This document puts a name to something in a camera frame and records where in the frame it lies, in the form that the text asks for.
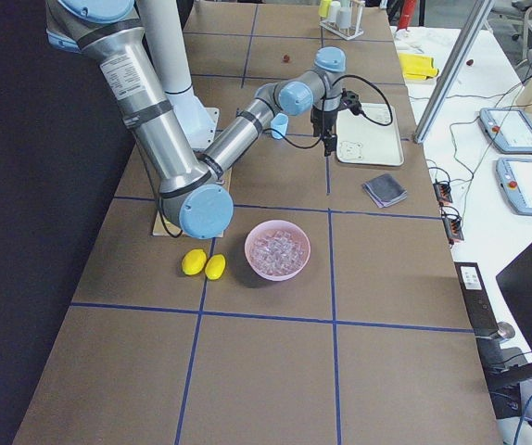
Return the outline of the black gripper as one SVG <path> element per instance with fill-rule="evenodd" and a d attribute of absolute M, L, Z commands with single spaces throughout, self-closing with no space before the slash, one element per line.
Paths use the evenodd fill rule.
<path fill-rule="evenodd" d="M 323 155 L 325 157 L 329 157 L 336 152 L 336 120 L 339 104 L 339 98 L 321 99 L 311 108 L 310 123 L 313 134 L 321 135 Z"/>

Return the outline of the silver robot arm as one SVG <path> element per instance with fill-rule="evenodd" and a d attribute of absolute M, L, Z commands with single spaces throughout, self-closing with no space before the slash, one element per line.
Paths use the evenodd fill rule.
<path fill-rule="evenodd" d="M 345 53 L 321 48 L 297 78 L 268 83 L 212 142 L 215 123 L 195 96 L 178 6 L 173 1 L 49 1 L 49 43 L 94 59 L 115 96 L 125 126 L 160 179 L 156 203 L 185 234 L 220 235 L 234 202 L 220 179 L 284 113 L 309 112 L 327 150 L 336 146 Z"/>

